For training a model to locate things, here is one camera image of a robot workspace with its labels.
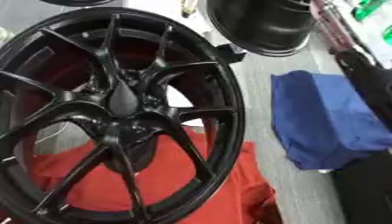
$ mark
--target blue cloth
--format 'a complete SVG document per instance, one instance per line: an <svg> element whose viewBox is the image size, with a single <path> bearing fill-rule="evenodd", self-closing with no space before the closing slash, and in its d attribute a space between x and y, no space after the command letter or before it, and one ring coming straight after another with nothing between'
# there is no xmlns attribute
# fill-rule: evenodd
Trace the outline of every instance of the blue cloth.
<svg viewBox="0 0 392 224"><path fill-rule="evenodd" d="M272 75L273 127L301 169L339 169L392 135L341 75L294 71Z"/></svg>

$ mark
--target black wheel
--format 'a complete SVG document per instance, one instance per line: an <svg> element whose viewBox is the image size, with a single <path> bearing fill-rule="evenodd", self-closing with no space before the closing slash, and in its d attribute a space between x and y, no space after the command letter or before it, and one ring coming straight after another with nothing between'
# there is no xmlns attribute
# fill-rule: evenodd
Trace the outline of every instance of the black wheel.
<svg viewBox="0 0 392 224"><path fill-rule="evenodd" d="M41 0L49 4L57 4L70 7L86 7L107 4L115 0Z"/></svg>
<svg viewBox="0 0 392 224"><path fill-rule="evenodd" d="M168 86L193 107L171 106ZM0 136L0 202L27 223L173 223L219 189L242 145L244 107L230 67L195 32L138 10L77 10L22 32L0 50L0 88L16 102L2 123L18 123ZM196 118L205 124L208 158L181 125ZM54 189L42 192L23 169L31 153L24 149L20 156L15 148L60 122L76 124L97 146ZM132 151L160 135L183 148L196 172L182 189L147 206L135 181L143 167ZM129 210L102 213L65 202L100 163L122 174L134 205Z"/></svg>
<svg viewBox="0 0 392 224"><path fill-rule="evenodd" d="M311 0L208 0L211 22L234 44L253 53L287 57L309 42Z"/></svg>

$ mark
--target red cloth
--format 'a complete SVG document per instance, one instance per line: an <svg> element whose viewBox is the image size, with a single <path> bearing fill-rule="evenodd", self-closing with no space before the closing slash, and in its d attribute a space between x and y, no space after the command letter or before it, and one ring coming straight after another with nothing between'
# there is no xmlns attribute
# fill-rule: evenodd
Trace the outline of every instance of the red cloth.
<svg viewBox="0 0 392 224"><path fill-rule="evenodd" d="M205 135L194 132L189 135L205 157ZM31 174L40 186L51 189L93 148L94 144L89 142L61 154L38 155L32 161ZM136 176L136 182L144 202L149 205L175 193L193 175L189 157L171 138L161 136L153 162ZM104 164L78 183L68 194L67 201L74 207L95 211L121 211L131 207L121 176ZM282 223L275 191L258 171L253 143L244 143L237 164L220 190L179 223Z"/></svg>

